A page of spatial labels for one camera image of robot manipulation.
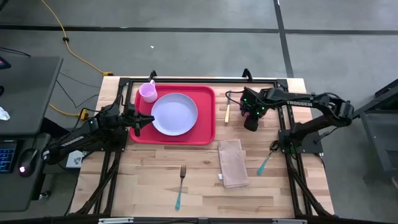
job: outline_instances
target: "keyboard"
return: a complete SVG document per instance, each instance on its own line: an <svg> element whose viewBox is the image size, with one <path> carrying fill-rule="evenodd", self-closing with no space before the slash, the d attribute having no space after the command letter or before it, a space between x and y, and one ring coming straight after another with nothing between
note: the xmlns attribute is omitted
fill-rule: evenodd
<svg viewBox="0 0 398 224"><path fill-rule="evenodd" d="M16 160L17 141L0 141L0 174L9 174Z"/></svg>

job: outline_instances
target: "concrete floor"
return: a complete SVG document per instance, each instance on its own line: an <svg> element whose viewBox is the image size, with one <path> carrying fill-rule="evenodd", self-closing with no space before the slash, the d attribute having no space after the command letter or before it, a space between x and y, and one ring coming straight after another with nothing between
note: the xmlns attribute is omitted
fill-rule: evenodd
<svg viewBox="0 0 398 224"><path fill-rule="evenodd" d="M398 29L395 0L279 2L286 29ZM48 0L48 4L66 26L278 28L273 0ZM10 1L0 12L0 24L57 25L39 0ZM67 52L61 32L0 30L0 34L0 46L37 56L60 55L65 59L63 73L101 85L101 74ZM249 68L255 77L286 77L279 34L68 32L68 36L78 55L116 75L149 75L156 70L164 76L238 77ZM351 100L356 108L397 78L398 35L287 35L287 44L294 75L305 79L308 92L330 91ZM62 75L58 80L76 103L99 92ZM51 104L79 111L59 86ZM95 104L93 98L83 106ZM74 124L73 118L50 108L46 116L66 128ZM368 156L372 149L361 121L337 130L322 143L336 214L397 223L398 190L388 182L362 180L376 158ZM67 203L61 204L57 194L71 197L73 184L60 185L47 202L33 203L18 215L63 215ZM16 214L0 213L0 219L10 218Z"/></svg>

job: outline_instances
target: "wooden table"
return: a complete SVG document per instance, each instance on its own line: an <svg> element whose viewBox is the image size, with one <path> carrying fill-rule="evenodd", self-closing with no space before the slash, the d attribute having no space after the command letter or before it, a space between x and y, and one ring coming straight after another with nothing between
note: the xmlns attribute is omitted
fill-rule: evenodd
<svg viewBox="0 0 398 224"><path fill-rule="evenodd" d="M120 77L105 77L96 109L110 105L118 89ZM305 93L301 78L288 78L289 91ZM137 89L133 86L131 102ZM229 123L224 123L228 90L241 91L248 86L258 91L271 88L267 84L206 83L216 93L216 137L207 146L171 146L135 144L130 139L122 153L113 201L113 217L230 217L230 218L289 218L294 217L285 158L280 151L273 153L263 175L256 171L269 153L269 144L277 139L280 129L277 113L269 110L251 132L243 127L239 105L231 102ZM239 101L240 94L233 94ZM293 107L296 122L312 119L310 109ZM218 179L220 161L218 141L240 139L245 156L249 186L224 189ZM78 178L71 212L78 210L98 185L103 152L92 153L84 160ZM307 184L324 208L333 213L328 184L322 163L314 155L303 154ZM174 209L180 184L180 167L187 166L183 181L181 209ZM300 188L300 208L304 211ZM107 189L102 206L106 205Z"/></svg>

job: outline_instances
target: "computer mouse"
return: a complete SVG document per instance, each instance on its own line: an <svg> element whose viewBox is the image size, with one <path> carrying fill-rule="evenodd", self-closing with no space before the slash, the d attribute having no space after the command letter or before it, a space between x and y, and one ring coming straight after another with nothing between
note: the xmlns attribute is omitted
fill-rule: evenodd
<svg viewBox="0 0 398 224"><path fill-rule="evenodd" d="M29 177L36 168L37 149L26 149L18 161L18 171L21 177Z"/></svg>

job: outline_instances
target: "beige napkin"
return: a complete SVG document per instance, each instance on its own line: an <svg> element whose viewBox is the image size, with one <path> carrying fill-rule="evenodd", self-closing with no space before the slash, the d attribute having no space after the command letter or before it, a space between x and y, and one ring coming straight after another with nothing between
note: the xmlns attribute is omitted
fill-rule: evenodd
<svg viewBox="0 0 398 224"><path fill-rule="evenodd" d="M249 185L241 140L218 142L218 153L220 154L224 187L231 188Z"/></svg>

